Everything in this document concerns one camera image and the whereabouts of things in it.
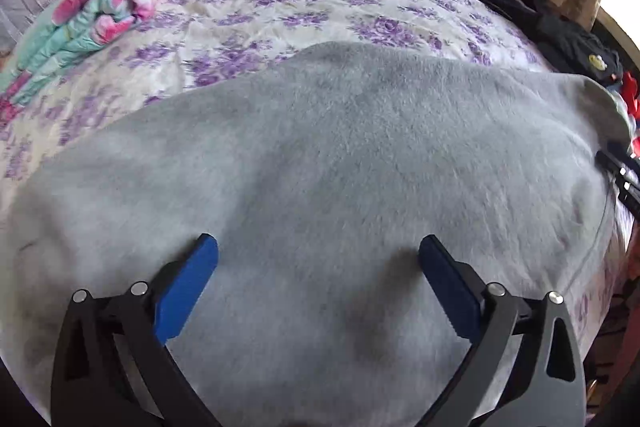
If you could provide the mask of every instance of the colorful folded blanket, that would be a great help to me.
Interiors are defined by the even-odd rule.
[[[0,72],[0,126],[88,55],[154,14],[158,0],[60,0],[27,30]]]

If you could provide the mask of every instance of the gray fleece blanket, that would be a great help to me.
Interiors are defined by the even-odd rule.
[[[607,139],[628,127],[584,77],[314,46],[46,162],[2,245],[3,356],[46,407],[73,291],[121,293],[208,232],[220,265],[169,347],[225,426],[411,426],[468,349],[418,268],[421,238],[573,309],[612,233],[593,162]]]

